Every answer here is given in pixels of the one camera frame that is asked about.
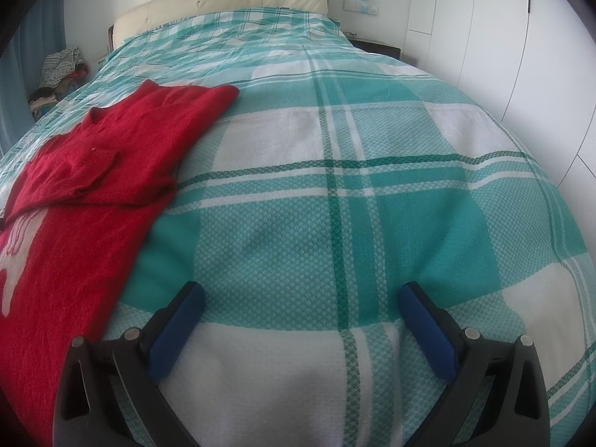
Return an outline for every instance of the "silver screw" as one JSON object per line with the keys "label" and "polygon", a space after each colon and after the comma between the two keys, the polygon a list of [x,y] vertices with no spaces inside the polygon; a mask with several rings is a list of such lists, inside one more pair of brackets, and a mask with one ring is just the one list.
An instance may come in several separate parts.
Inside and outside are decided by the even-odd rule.
{"label": "silver screw", "polygon": [[524,346],[531,346],[534,344],[532,338],[530,338],[527,334],[520,336],[520,341]]}
{"label": "silver screw", "polygon": [[85,338],[83,338],[82,336],[75,336],[73,338],[73,340],[70,342],[70,345],[73,348],[78,348],[80,345],[83,344],[84,341],[85,341]]}
{"label": "silver screw", "polygon": [[136,340],[139,336],[141,336],[141,330],[139,328],[128,328],[124,332],[124,338],[129,341]]}
{"label": "silver screw", "polygon": [[471,340],[477,340],[481,336],[481,334],[475,328],[466,328],[464,334],[466,334],[466,337]]}

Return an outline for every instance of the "teal and white checkered blanket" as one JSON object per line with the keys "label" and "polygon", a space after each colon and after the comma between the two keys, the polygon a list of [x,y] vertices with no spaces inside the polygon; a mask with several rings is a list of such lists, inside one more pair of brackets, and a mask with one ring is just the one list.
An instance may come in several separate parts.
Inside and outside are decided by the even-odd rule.
{"label": "teal and white checkered blanket", "polygon": [[503,125],[321,15],[213,13],[113,52],[5,156],[0,198],[50,135],[145,79],[240,88],[178,170],[107,333],[203,284],[205,322],[160,385],[202,445],[402,445],[444,388],[397,311],[410,280],[462,327],[534,339],[565,444],[596,399],[596,273]]}

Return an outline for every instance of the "red cloth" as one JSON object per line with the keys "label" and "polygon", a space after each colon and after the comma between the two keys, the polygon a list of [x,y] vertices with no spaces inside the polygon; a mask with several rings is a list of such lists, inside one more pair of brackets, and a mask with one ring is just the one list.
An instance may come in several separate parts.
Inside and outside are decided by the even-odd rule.
{"label": "red cloth", "polygon": [[146,81],[51,138],[16,180],[0,233],[0,387],[41,446],[70,340],[101,338],[176,192],[172,171],[237,95]]}

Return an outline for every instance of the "bed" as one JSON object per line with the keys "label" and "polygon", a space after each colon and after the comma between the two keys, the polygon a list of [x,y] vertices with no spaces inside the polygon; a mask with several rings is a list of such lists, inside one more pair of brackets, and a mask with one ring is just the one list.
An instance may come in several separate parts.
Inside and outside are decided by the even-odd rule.
{"label": "bed", "polygon": [[596,272],[556,186],[466,95],[353,48],[327,0],[254,1],[154,0],[118,19],[95,78],[2,159],[0,201],[90,107],[147,79],[232,83],[105,333],[204,286],[204,322],[160,384],[197,441],[402,445],[444,388],[397,311],[417,280],[462,327],[532,337],[565,445],[596,395]]}

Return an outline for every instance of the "pile of clothes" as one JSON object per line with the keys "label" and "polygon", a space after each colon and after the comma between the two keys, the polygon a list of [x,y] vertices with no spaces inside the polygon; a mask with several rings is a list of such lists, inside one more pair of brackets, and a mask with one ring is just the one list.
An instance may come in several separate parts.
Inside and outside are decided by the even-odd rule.
{"label": "pile of clothes", "polygon": [[78,89],[88,74],[89,66],[76,47],[48,55],[41,69],[39,88],[29,96],[29,110],[35,121]]}

